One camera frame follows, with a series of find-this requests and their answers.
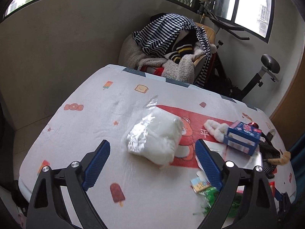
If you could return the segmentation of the crushed red soda can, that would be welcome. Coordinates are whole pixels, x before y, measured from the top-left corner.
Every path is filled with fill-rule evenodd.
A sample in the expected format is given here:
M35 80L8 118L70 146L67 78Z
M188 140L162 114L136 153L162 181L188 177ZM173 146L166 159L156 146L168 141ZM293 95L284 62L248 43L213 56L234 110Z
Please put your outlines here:
M256 129L259 129L259 125L255 122L250 122L250 123L248 123L248 125L251 126L251 127L256 128Z

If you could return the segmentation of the white plastic bag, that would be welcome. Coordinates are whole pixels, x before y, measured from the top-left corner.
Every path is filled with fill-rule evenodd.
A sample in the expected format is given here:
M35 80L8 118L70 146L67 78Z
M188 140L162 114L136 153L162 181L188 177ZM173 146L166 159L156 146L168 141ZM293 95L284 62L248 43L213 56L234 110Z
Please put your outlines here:
M181 118L160 108L155 95L132 116L121 141L128 153L164 168L175 158L183 128Z

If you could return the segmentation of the red cigarette pack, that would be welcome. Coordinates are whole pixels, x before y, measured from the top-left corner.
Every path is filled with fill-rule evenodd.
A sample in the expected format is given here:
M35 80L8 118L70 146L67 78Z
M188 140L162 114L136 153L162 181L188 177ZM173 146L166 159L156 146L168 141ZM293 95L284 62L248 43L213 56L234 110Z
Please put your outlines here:
M288 193L285 192L285 193L281 193L276 187L275 187L275 182L272 181L269 183L269 186L270 186L270 189L271 189L271 192L272 192L272 195L273 197L279 201L279 202L283 202L284 200L289 200L289 196L288 196Z

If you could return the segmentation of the black polka dot cloth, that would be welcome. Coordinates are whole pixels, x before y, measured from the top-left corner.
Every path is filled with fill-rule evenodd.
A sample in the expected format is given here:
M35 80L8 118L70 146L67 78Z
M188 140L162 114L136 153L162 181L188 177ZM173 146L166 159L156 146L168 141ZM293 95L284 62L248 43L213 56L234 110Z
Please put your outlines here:
M259 151L262 154L263 159L263 171L268 179L273 179L275 177L274 171L277 165L272 165L267 162L268 159L279 158L283 155L283 152L277 150L273 145L271 140L275 136L275 129L270 129L267 134L262 133L261 137L264 141L259 142Z

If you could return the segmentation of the small colourful snack wrapper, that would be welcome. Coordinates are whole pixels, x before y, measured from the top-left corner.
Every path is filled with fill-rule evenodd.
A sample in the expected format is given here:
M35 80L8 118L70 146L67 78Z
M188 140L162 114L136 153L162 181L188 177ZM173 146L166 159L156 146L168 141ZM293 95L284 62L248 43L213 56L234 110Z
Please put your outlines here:
M206 178L194 178L190 180L191 187L195 193L200 193L205 191L207 188L211 187L210 182Z

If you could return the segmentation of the blue curtain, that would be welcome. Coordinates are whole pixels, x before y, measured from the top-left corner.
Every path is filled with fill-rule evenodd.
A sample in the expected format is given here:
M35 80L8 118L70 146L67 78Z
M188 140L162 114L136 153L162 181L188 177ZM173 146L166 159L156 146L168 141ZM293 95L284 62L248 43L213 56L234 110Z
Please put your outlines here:
M292 146L290 153L296 180L296 200L294 205L298 211L304 212L304 134Z

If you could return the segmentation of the blue paper carton box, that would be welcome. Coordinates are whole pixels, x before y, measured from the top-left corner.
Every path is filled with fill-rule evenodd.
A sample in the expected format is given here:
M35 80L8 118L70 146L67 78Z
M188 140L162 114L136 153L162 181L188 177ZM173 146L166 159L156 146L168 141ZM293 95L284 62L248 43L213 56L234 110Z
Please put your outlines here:
M261 135L260 129L237 120L228 127L223 143L252 156L260 142Z

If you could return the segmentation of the white crumpled tissue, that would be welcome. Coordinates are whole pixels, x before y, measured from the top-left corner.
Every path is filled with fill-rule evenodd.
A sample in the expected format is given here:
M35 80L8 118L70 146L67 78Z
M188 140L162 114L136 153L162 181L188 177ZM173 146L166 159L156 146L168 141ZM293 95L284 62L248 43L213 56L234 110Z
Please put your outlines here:
M216 141L223 143L224 136L227 135L229 125L227 123L219 123L215 120L208 119L204 123L207 132L215 138Z

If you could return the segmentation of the wooden door panel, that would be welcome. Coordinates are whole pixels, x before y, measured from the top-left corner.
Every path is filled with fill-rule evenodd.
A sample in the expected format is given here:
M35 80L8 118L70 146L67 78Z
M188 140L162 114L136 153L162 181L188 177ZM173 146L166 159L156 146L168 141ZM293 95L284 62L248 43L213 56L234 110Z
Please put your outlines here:
M286 149L304 134L304 57L284 98L271 116Z

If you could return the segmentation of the white cartoon print blanket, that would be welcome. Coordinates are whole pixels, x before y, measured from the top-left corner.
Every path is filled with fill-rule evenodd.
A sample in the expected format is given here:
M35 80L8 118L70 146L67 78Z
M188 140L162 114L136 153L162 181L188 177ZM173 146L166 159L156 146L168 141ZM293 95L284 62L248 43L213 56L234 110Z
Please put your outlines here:
M285 146L260 109L107 65L60 106L19 176L27 228L277 228L296 198Z

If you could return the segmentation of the geometric pattern bed sheet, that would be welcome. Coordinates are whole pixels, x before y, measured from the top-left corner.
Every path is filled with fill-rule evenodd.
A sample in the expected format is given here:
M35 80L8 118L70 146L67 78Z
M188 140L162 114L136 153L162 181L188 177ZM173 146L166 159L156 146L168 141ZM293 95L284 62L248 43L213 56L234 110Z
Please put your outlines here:
M125 72L128 72L128 73L131 73L131 74L135 74L137 76L142 76L142 77L147 77L147 78L150 78L150 79L154 79L154 80L157 80L157 81L163 81L163 82L166 82L166 83L170 83L170 84L174 84L174 85L178 85L178 86L181 86L181 87L185 87L185 88L188 88L188 89L191 89L191 90L203 90L203 91L208 91L208 90L205 90L205 89L202 89L200 87L197 87L195 85L192 85L192 84L189 84L189 83L185 83L185 82L182 82L182 81L176 81L176 80L173 80L173 79L170 79L170 78L167 78L167 77L159 77L159 76L156 76L156 75L153 75L153 74L149 74L149 73L146 73L146 72L142 72L142 71L138 71L138 70L134 70L134 69L130 69L130 68L123 68L122 71L125 71ZM228 101L231 101L231 102L234 102L234 103L237 103L237 100L233 99L233 98L229 98L227 96L224 96L224 95L219 95L222 99L224 100L228 100ZM244 102L241 102L242 104L245 104L248 108L250 109L253 109L255 111L258 111L258 109L254 106L251 106L251 105L248 105Z

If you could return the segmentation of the beige fleece garment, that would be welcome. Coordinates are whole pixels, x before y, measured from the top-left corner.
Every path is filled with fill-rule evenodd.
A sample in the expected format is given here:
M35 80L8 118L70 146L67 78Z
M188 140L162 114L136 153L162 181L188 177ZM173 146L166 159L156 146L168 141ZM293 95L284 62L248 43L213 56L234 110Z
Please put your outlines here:
M200 64L204 64L207 55L196 43L193 54L187 54L181 63L174 63L166 58L146 55L129 35L120 50L118 64L130 69L155 74L161 70L159 76L186 83L194 83L195 77L200 72Z

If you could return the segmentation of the black yellow striped garment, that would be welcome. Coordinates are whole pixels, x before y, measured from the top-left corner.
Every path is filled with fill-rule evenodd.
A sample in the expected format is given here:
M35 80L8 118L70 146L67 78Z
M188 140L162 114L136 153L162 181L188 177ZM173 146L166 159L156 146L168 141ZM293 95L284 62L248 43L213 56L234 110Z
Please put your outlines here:
M165 52L164 57L178 64L183 56L193 54L196 42L197 36L195 30L181 30Z

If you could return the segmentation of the tan chair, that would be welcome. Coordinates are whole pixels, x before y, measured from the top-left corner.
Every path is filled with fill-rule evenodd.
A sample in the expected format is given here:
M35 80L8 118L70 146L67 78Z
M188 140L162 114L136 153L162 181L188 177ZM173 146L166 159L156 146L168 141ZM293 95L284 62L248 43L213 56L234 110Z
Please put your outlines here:
M202 69L203 67L208 66L211 57L217 51L215 46L216 32L207 25L197 22L195 24L198 26L200 33L203 33L203 35L199 37L199 43L201 45L198 47L204 51L204 54L198 56L193 63L195 69Z

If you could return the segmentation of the striped navy white shirt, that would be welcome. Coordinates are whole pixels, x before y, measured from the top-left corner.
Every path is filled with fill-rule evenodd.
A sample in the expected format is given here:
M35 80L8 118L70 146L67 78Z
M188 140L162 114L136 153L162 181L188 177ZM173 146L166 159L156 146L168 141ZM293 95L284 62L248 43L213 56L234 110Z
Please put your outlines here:
M195 22L188 17L178 14L157 14L151 17L150 23L140 31L134 31L131 35L135 43L141 47L146 55L154 57L165 58L164 54L177 38L181 30L195 30L197 42L199 37L203 35L200 33ZM204 87L208 77L207 67L200 69L199 74L196 75L194 84L198 87Z

